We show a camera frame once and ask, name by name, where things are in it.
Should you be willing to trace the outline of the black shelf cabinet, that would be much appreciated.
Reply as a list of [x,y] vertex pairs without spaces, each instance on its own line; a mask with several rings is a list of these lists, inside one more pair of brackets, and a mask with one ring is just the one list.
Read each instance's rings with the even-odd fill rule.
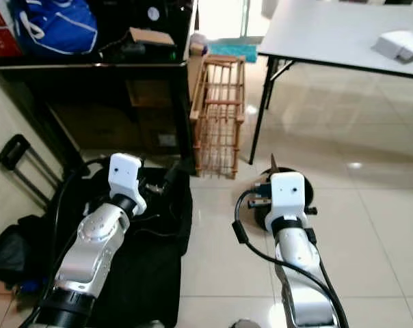
[[[14,21],[9,0],[0,0]],[[190,38],[200,0],[86,0],[99,36],[91,53],[0,57],[0,88],[64,169],[89,151],[178,156],[193,163]],[[162,31],[175,46],[132,41]]]

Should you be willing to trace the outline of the teal floor mat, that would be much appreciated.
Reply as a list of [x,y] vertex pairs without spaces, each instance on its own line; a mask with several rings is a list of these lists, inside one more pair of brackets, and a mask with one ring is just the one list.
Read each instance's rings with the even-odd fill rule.
[[210,44],[211,55],[222,55],[231,57],[244,57],[247,63],[257,62],[257,50],[254,44]]

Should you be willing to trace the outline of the white open cardboard box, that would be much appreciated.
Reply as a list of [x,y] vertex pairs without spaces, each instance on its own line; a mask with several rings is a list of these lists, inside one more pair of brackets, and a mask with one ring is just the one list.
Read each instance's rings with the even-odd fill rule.
[[413,32],[407,30],[384,32],[378,36],[371,49],[397,62],[413,62]]

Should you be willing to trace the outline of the small brown cardboard box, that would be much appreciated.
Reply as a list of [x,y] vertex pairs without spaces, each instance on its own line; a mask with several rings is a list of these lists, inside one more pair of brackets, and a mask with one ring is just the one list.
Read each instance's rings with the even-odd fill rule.
[[139,44],[152,44],[153,46],[175,46],[172,37],[162,31],[144,30],[139,28],[129,28],[132,41]]

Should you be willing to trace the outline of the black backpack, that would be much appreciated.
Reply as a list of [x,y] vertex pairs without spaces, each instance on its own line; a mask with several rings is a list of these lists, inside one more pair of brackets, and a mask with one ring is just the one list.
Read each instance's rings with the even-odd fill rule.
[[39,293],[47,282],[53,222],[28,215],[0,233],[0,282]]

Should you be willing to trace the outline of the black table leg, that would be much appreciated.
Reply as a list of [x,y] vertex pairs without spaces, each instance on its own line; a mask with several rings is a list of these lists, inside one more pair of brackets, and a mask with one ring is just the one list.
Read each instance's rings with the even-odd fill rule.
[[296,63],[293,59],[283,59],[282,57],[268,57],[267,72],[263,81],[263,90],[260,97],[260,103],[257,111],[256,125],[254,125],[254,133],[250,153],[248,154],[248,165],[253,165],[254,157],[258,147],[260,138],[264,113],[270,106],[270,100],[274,90],[276,79],[278,79],[284,72],[288,71],[291,66]]

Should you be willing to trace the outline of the blue bag with white trim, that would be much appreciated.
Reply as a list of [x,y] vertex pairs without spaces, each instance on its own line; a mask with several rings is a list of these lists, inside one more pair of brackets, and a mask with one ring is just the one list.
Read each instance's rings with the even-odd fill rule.
[[91,53],[99,30],[87,0],[9,0],[14,34],[34,57]]

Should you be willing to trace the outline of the wooden slatted crate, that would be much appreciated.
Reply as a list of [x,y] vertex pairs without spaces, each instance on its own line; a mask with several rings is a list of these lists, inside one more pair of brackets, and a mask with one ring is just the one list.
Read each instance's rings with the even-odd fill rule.
[[235,179],[245,122],[245,57],[207,54],[195,78],[189,119],[195,169],[200,175]]

